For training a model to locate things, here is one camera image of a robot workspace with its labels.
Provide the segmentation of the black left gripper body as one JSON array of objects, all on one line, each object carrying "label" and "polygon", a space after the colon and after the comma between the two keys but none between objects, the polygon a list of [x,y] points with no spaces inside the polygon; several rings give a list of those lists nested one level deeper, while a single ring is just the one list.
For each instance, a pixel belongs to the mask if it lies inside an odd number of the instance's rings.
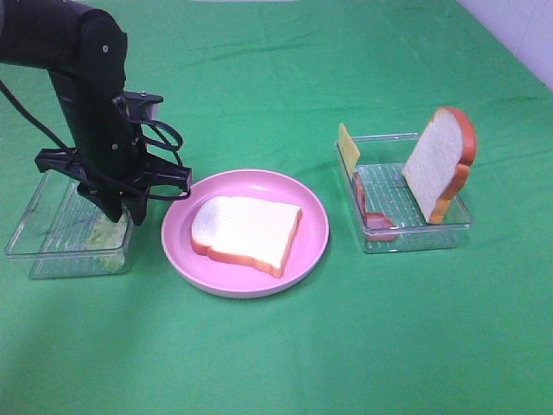
[{"label": "black left gripper body", "polygon": [[[192,169],[177,165],[146,153],[136,169],[128,168],[121,178],[85,166],[75,148],[42,149],[35,158],[41,173],[54,170],[95,190],[126,192],[146,199],[187,199],[191,195]],[[174,186],[182,191],[180,195],[155,195],[146,191],[155,186]]]}]

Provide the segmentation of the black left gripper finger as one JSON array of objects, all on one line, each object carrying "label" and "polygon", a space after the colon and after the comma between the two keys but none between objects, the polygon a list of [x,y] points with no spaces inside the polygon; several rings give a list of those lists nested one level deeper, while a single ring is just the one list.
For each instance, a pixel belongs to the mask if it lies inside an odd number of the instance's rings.
[{"label": "black left gripper finger", "polygon": [[113,223],[119,222],[123,215],[123,203],[118,192],[85,189],[84,197],[95,204]]},{"label": "black left gripper finger", "polygon": [[133,224],[142,225],[147,213],[148,199],[139,195],[123,194],[123,204],[128,210]]}]

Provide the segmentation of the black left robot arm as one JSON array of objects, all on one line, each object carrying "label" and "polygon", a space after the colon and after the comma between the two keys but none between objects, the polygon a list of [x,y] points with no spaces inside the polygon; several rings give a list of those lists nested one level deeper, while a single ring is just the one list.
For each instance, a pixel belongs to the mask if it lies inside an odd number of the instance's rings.
[{"label": "black left robot arm", "polygon": [[190,195],[192,170],[180,159],[150,154],[154,145],[176,155],[182,136],[155,118],[159,95],[124,89],[128,38],[104,10],[75,1],[3,1],[1,61],[48,71],[72,134],[69,147],[33,117],[6,87],[6,99],[55,144],[35,158],[40,172],[54,170],[78,182],[79,195],[109,220],[129,211],[143,222],[151,188],[174,186]]}]

